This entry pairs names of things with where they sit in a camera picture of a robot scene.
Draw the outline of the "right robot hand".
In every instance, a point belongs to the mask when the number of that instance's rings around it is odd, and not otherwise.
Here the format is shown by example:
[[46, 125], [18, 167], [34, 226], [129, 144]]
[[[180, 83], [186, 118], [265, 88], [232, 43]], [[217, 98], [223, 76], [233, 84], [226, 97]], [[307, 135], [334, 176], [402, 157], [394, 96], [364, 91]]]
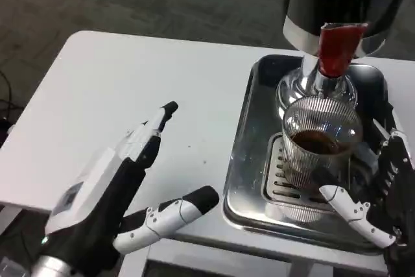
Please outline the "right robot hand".
[[389, 276], [414, 275], [414, 160], [395, 108], [385, 105], [385, 125], [373, 125], [383, 140], [377, 172], [364, 195], [345, 188], [324, 167], [312, 178], [348, 225], [383, 251]]

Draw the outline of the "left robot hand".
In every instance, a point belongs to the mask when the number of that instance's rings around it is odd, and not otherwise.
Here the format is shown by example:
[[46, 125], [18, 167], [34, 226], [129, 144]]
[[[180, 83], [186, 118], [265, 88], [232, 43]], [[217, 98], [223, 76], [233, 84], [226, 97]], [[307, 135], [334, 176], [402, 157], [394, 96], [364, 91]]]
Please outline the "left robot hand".
[[91, 159], [49, 215], [33, 276], [98, 276], [121, 256], [170, 236], [219, 203], [215, 189], [203, 186], [155, 208], [126, 212], [177, 109], [176, 102], [168, 102], [118, 146]]

